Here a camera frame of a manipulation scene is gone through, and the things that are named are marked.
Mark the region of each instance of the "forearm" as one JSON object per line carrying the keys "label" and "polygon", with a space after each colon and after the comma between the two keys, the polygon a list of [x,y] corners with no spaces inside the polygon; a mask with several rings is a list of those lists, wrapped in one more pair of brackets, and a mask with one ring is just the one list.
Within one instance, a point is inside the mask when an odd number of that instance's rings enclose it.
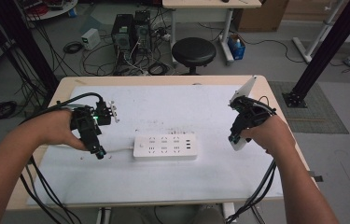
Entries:
{"label": "forearm", "polygon": [[15,129],[0,143],[0,220],[23,167],[39,146],[28,130]]}
{"label": "forearm", "polygon": [[276,163],[282,178],[287,223],[338,223],[295,148],[281,158]]}

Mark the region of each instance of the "power strip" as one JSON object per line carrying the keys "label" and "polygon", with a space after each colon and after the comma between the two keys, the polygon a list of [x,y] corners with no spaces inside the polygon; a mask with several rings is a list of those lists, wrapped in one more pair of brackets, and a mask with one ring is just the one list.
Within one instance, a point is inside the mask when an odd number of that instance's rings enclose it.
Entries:
{"label": "power strip", "polygon": [[134,139],[137,160],[195,160],[197,154],[193,133],[138,135]]}

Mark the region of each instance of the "human hand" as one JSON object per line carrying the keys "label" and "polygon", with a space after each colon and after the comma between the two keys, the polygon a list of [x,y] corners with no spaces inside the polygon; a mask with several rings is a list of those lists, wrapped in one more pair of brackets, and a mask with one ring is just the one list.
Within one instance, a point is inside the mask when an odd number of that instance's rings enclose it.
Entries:
{"label": "human hand", "polygon": [[241,132],[243,138],[252,138],[275,159],[281,152],[294,150],[296,141],[288,125],[274,115],[261,125]]}
{"label": "human hand", "polygon": [[84,144],[70,130],[72,112],[68,109],[56,110],[40,115],[21,124],[17,129],[27,132],[28,137],[35,137],[37,144],[59,145],[86,150]]}

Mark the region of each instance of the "gray rug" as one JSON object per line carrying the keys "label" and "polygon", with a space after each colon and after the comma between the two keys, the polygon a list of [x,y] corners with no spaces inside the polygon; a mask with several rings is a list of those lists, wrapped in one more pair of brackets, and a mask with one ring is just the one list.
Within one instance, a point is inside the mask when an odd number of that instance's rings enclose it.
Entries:
{"label": "gray rug", "polygon": [[289,93],[295,82],[269,82],[290,129],[294,133],[349,133],[324,92],[316,83],[305,98],[307,108],[286,106],[282,93]]}

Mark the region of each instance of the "stool seat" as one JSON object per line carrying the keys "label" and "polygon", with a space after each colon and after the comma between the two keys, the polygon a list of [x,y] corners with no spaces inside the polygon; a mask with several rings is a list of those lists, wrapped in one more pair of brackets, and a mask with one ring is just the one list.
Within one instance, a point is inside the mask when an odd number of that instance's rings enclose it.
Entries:
{"label": "stool seat", "polygon": [[189,67],[190,73],[195,73],[196,66],[205,66],[213,61],[216,57],[216,48],[205,39],[188,37],[174,44],[172,55],[179,63]]}

